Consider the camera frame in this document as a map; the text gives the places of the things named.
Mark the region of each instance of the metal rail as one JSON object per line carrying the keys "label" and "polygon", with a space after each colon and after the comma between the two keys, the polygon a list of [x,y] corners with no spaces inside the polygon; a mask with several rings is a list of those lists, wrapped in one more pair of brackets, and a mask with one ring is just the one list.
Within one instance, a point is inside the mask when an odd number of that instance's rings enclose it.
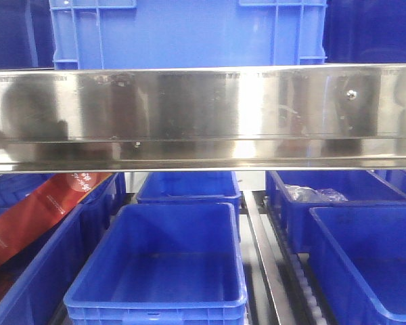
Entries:
{"label": "metal rail", "polygon": [[0,72],[0,173],[406,168],[406,64]]}

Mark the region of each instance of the red bag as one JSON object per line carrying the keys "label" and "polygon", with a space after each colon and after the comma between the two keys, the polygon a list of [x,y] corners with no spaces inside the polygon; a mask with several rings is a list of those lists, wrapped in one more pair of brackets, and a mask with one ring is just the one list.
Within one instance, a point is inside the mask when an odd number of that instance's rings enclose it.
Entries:
{"label": "red bag", "polygon": [[0,265],[62,220],[111,173],[57,174],[0,215]]}

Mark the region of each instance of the blue plastic bin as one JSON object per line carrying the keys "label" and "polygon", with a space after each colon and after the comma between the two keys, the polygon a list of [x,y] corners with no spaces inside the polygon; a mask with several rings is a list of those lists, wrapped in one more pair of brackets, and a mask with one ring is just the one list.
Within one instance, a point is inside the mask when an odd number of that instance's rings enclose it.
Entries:
{"label": "blue plastic bin", "polygon": [[243,325],[246,299],[231,204],[132,204],[64,302],[74,325]]}
{"label": "blue plastic bin", "polygon": [[57,69],[320,64],[326,0],[50,0]]}
{"label": "blue plastic bin", "polygon": [[123,174],[111,176],[62,223],[1,266],[16,281],[0,302],[0,325],[48,324],[124,195]]}
{"label": "blue plastic bin", "polygon": [[48,0],[0,0],[0,69],[52,66]]}
{"label": "blue plastic bin", "polygon": [[406,325],[406,207],[311,209],[309,264],[339,325]]}
{"label": "blue plastic bin", "polygon": [[[313,207],[348,205],[406,204],[406,194],[371,171],[272,171],[270,180],[277,188],[274,201],[280,204],[281,226],[286,229],[293,253],[307,253],[311,244]],[[308,186],[315,190],[332,188],[348,199],[344,202],[299,202],[292,199],[286,184]]]}
{"label": "blue plastic bin", "polygon": [[0,175],[0,207],[11,207],[36,190],[53,174]]}
{"label": "blue plastic bin", "polygon": [[406,171],[394,169],[376,171],[376,173],[406,194]]}
{"label": "blue plastic bin", "polygon": [[406,63],[406,0],[328,0],[328,62]]}
{"label": "blue plastic bin", "polygon": [[241,197],[233,171],[183,171],[150,173],[135,198],[138,203],[231,203],[239,231]]}

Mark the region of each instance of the stainless steel rail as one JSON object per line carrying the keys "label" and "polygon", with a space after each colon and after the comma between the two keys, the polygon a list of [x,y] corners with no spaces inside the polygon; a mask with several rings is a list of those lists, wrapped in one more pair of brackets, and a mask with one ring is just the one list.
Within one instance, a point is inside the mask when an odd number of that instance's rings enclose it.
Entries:
{"label": "stainless steel rail", "polygon": [[0,172],[406,168],[406,64],[0,72]]}

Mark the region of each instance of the clear plastic bag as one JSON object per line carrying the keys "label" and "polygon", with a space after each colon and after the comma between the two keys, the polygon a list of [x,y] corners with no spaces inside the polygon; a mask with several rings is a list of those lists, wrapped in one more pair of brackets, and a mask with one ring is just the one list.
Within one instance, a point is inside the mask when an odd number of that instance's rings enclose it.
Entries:
{"label": "clear plastic bag", "polygon": [[307,186],[286,185],[287,191],[295,201],[299,202],[346,202],[346,196],[333,188],[314,190]]}

